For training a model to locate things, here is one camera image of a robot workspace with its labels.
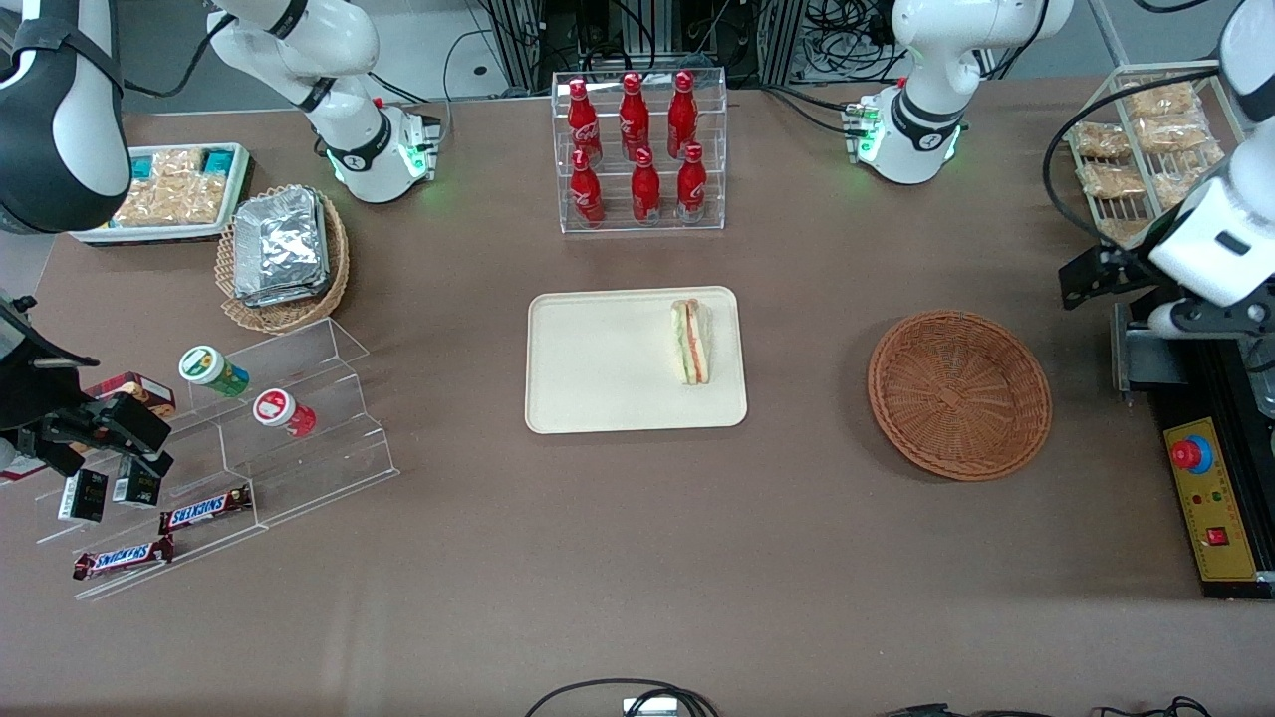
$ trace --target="red switch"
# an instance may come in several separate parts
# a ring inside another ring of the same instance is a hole
[[[1204,452],[1193,440],[1179,440],[1169,449],[1169,459],[1183,471],[1190,471],[1204,462]]]

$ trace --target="table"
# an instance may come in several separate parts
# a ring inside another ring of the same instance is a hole
[[[1066,717],[1179,691],[1270,713],[1271,606],[1197,597],[1150,412],[1109,388],[1107,313],[1060,307],[1056,270],[1088,244],[1039,161],[1096,82],[988,83],[918,188],[736,92],[728,228],[663,239],[564,240],[539,101],[458,105],[440,180],[382,207],[338,188],[296,112],[130,117],[133,143],[240,142],[254,189],[333,196],[353,253],[337,318],[372,352],[368,408],[403,475],[97,603],[65,597],[70,565],[28,540],[52,478],[4,489],[0,711],[519,716],[561,684],[635,675],[731,717],[935,700]],[[36,320],[103,360],[88,383],[177,384],[181,350],[260,338],[222,316],[212,264],[208,244],[62,237]],[[740,297],[742,425],[527,430],[532,299],[696,285]],[[1049,378],[1053,432],[1006,480],[932,477],[872,420],[873,344],[940,307],[1001,322]],[[626,694],[544,714],[616,714]]]

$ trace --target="control panel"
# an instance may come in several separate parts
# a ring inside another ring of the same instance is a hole
[[[1191,547],[1204,580],[1257,579],[1235,492],[1221,458],[1213,418],[1201,418],[1164,431],[1173,480],[1182,500]]]

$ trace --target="brown wicker basket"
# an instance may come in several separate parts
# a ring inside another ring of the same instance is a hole
[[[887,330],[868,364],[868,398],[909,461],[959,481],[1025,466],[1053,413],[1031,352],[1000,324],[964,311],[927,311]]]
[[[287,189],[277,186],[259,196],[273,196]],[[337,214],[332,200],[323,196],[324,226],[328,233],[328,263],[332,269],[332,286],[328,293],[316,299],[289,301],[263,309],[250,309],[235,299],[235,222],[222,231],[217,242],[217,267],[213,276],[217,287],[229,299],[222,304],[222,310],[238,325],[272,334],[288,333],[292,329],[311,324],[328,316],[340,304],[349,282],[349,242],[346,239],[346,226]]]

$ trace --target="small black box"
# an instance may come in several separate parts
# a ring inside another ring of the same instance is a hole
[[[106,484],[107,477],[93,471],[79,469],[68,477],[57,519],[101,523],[102,509],[106,506]]]
[[[131,457],[120,462],[120,477],[115,478],[111,503],[154,508],[159,504],[159,478],[136,466]]]

